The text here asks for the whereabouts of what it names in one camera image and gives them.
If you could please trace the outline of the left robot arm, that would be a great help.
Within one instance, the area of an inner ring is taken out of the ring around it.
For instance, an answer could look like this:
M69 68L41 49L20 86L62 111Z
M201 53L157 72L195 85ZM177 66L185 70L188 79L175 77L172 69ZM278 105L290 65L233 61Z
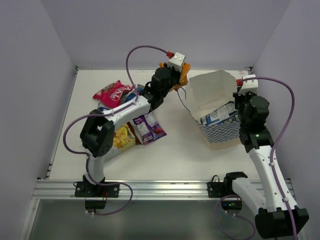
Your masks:
M188 63L184 63L181 70L169 66L168 62L164 63L156 69L151 81L136 98L111 110L90 112L80 133L82 146L89 151L83 175L87 192L95 197L103 193L105 155L112 148L115 131L130 120L154 111L169 92L185 86L189 70Z

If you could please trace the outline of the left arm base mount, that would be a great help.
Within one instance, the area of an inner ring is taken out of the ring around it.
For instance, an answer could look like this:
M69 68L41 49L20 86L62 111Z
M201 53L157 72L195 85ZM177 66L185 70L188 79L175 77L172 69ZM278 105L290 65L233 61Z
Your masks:
M74 196L76 198L117 198L120 185L111 182L111 185L94 185L88 181L77 181L75 184Z

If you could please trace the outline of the checkered paper bag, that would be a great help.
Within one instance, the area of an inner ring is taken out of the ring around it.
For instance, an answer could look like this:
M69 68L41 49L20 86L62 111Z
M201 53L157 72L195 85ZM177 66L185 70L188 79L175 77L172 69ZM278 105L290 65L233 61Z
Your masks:
M215 70L195 75L185 88L185 103L206 144L213 150L240 144L240 121L233 93L245 70Z

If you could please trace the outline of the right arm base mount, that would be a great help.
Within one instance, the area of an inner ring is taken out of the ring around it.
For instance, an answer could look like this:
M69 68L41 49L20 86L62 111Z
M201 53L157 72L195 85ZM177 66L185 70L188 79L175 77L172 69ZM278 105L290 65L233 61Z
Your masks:
M237 195L232 189L232 182L238 178L247 178L242 172L229 172L225 175L223 181L220 181L218 175L214 175L211 181L207 182L207 193L209 198L222 198L228 195Z

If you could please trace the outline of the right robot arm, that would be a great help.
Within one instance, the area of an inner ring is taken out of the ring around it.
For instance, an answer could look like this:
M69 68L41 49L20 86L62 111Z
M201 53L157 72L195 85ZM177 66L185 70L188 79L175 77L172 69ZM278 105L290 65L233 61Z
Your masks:
M237 194L244 200L263 239L288 236L297 239L309 214L298 206L279 167L275 143L266 127L269 102L252 92L235 92L233 97L240 121L240 141L256 168L263 193L246 176L225 181L223 192L231 197Z

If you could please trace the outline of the red KitKat snack bag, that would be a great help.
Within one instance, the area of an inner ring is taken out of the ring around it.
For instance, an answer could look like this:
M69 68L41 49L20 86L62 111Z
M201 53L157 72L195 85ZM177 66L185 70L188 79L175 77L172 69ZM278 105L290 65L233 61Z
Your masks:
M124 85L120 80L108 84L93 95L93 99L100 101L109 109L114 109L121 105L123 94L127 94L134 89L132 85Z

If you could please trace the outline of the brown Chips Ahoy bag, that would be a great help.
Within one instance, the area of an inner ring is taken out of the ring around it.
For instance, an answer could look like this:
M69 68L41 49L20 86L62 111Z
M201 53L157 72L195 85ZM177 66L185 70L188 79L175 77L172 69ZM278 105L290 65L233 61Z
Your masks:
M142 145L142 142L133 125L127 122L115 131L112 147L104 159L109 160L136 145Z

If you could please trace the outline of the dark blue snack packet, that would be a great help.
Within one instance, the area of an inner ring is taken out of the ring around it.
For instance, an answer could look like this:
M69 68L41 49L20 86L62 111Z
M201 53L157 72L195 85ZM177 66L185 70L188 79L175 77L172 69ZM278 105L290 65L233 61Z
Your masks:
M237 114L235 109L235 103L233 101L229 101L213 112L203 116L200 122L205 125L214 125L220 124L222 121L227 120Z

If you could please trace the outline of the purple snack packet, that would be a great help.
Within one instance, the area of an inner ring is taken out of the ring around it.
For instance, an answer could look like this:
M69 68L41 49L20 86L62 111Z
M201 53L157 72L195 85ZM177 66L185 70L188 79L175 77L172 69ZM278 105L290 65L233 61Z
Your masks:
M152 143L167 135L167 133L160 126L153 112L141 115L137 118L134 118L132 121L137 127L143 145Z

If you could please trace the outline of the blue white cookie bag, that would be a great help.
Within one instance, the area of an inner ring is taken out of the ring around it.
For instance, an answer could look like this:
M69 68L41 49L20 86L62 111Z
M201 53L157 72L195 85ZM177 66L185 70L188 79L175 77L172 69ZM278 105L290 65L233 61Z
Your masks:
M98 109L100 112L104 112L104 111L108 111L108 110L109 110L109 108L102 107L102 106L98 107L97 109Z

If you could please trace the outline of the orange snack bag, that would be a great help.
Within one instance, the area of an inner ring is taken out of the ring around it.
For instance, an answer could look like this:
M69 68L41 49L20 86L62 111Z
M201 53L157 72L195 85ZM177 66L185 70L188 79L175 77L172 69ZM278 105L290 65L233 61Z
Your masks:
M187 78L187 74L190 70L191 66L189 63L184 63L182 66L182 70L180 72L180 80L179 83L177 85L175 85L174 87L172 87L170 89L170 92L172 92L173 90L177 91L180 87L184 87L188 84L188 78Z

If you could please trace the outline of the blue Doritos chip bag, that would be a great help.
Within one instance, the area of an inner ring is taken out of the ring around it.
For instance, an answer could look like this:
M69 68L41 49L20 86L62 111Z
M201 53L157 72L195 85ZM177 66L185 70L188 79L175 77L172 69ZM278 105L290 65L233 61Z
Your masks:
M130 90L128 93L125 93L122 97L121 97L121 103L124 104L132 99L134 99L136 97L137 94L141 93L143 91L143 89L145 88L144 85L141 84L137 84L135 86L135 89L133 88L132 90Z

